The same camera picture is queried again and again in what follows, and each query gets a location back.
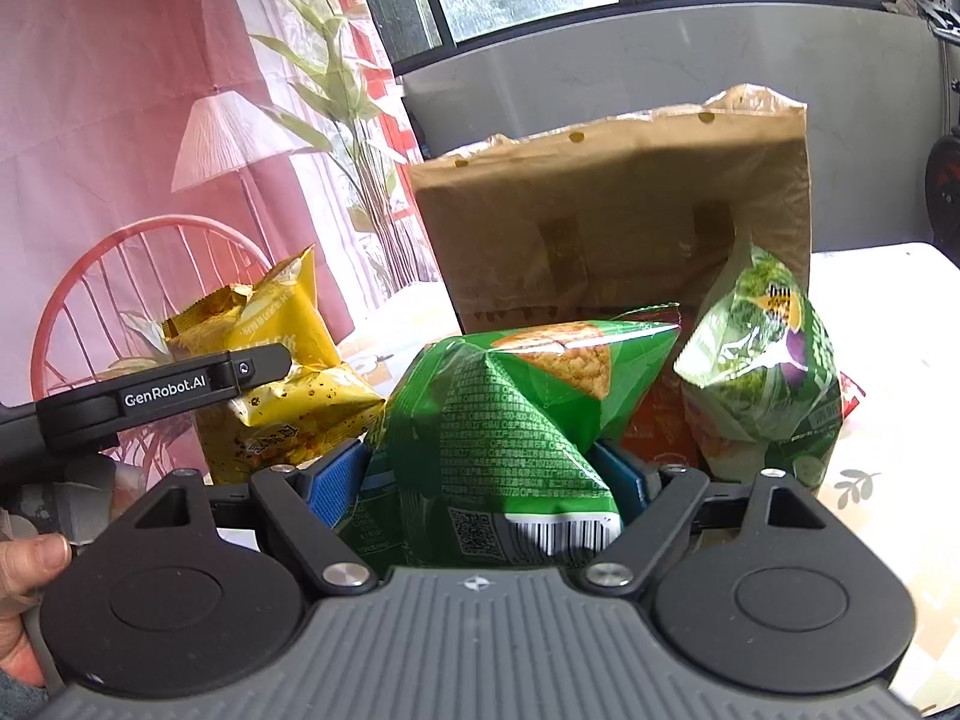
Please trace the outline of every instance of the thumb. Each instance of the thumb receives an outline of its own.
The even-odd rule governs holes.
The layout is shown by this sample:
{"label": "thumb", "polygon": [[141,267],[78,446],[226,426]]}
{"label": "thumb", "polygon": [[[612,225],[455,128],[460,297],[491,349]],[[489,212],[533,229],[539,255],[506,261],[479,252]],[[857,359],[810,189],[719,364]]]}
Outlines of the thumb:
{"label": "thumb", "polygon": [[70,545],[59,533],[0,542],[0,597],[26,595],[49,583],[70,562]]}

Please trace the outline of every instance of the brown paper bag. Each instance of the brown paper bag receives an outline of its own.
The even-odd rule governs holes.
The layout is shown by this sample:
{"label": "brown paper bag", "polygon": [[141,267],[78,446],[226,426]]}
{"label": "brown paper bag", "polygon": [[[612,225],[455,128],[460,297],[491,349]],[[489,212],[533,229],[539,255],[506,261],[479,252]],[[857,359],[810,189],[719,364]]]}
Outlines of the brown paper bag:
{"label": "brown paper bag", "polygon": [[805,134],[805,105],[741,85],[704,105],[496,136],[411,173],[464,332],[669,301],[696,313],[740,228],[806,287]]}

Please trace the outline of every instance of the floor lamp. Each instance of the floor lamp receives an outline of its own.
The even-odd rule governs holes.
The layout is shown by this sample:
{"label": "floor lamp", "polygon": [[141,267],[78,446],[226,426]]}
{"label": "floor lamp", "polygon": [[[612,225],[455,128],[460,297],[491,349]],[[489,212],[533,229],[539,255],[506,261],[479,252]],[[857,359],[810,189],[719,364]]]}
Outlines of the floor lamp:
{"label": "floor lamp", "polygon": [[190,189],[235,172],[263,251],[275,265],[277,260],[251,195],[248,166],[306,145],[237,92],[201,98],[190,108],[170,191]]}

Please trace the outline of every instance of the red chair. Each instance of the red chair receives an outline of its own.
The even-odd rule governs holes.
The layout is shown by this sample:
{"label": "red chair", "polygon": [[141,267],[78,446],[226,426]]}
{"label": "red chair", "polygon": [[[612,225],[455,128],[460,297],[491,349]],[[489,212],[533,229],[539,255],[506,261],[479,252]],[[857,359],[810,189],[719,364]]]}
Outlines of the red chair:
{"label": "red chair", "polygon": [[[269,269],[254,242],[211,218],[161,215],[110,233],[67,271],[43,309],[30,360],[32,396],[112,375],[118,360],[157,358],[152,323],[224,285],[254,283]],[[188,415],[127,431],[115,455],[141,466],[147,484],[174,467],[202,464]]]}

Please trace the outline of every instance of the blue gripper pad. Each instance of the blue gripper pad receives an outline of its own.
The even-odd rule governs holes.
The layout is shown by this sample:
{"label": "blue gripper pad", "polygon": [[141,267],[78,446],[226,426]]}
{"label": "blue gripper pad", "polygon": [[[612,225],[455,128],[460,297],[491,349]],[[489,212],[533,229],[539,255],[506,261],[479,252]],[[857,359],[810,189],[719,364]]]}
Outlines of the blue gripper pad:
{"label": "blue gripper pad", "polygon": [[594,443],[587,459],[610,488],[625,527],[646,511],[661,489],[659,474],[653,466],[611,442]]}
{"label": "blue gripper pad", "polygon": [[370,452],[362,442],[345,442],[301,472],[301,496],[329,528],[336,526],[357,498]]}

